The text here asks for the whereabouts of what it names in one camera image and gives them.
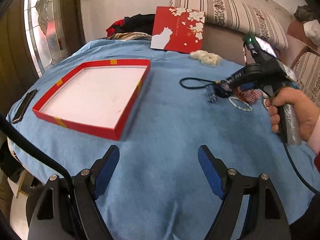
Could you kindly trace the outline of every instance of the handle wrapped in tape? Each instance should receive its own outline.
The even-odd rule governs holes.
[[[286,104],[278,107],[280,115],[280,136],[284,143],[291,145],[301,145],[301,137],[299,131],[299,123],[294,106]]]

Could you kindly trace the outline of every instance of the phone screen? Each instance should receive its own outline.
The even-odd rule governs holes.
[[[28,94],[26,94],[25,98],[23,99],[23,101],[21,102],[16,114],[14,115],[14,118],[12,120],[12,123],[15,124],[17,122],[20,122],[26,109],[28,108],[32,98],[35,96],[37,90],[34,89],[31,92],[29,92]]]
[[[266,41],[256,37],[257,42],[259,43],[262,50],[264,50],[266,53],[269,53],[271,56],[277,58],[277,55],[275,51],[273,50],[272,46],[267,43]]]

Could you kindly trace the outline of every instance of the striped sofa cover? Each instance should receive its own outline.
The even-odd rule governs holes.
[[[304,53],[293,67],[299,88],[320,107],[320,57]]]
[[[272,15],[238,0],[170,0],[170,6],[205,11],[205,22],[252,33],[277,49],[288,49],[285,32]]]

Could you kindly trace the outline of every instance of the metal screw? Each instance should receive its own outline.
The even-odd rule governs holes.
[[[228,170],[228,173],[229,173],[230,175],[236,175],[236,174],[237,174],[237,171],[236,171],[235,169],[229,169],[229,170]]]
[[[269,176],[267,174],[265,174],[265,173],[262,173],[261,174],[261,178],[264,179],[264,180],[267,180],[267,179],[269,179]]]
[[[57,175],[56,174],[53,174],[50,176],[49,180],[56,180],[57,179]]]
[[[89,173],[90,173],[90,170],[89,170],[89,169],[83,169],[83,170],[81,171],[81,175],[82,175],[82,176],[87,176]]]

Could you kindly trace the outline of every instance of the human hand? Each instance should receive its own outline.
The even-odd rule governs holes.
[[[280,116],[277,106],[285,104],[293,104],[299,123],[299,131],[301,139],[308,141],[313,128],[318,121],[320,109],[308,98],[302,91],[294,88],[283,88],[277,96],[266,100],[266,106],[269,107],[268,113],[274,133],[279,132]]]

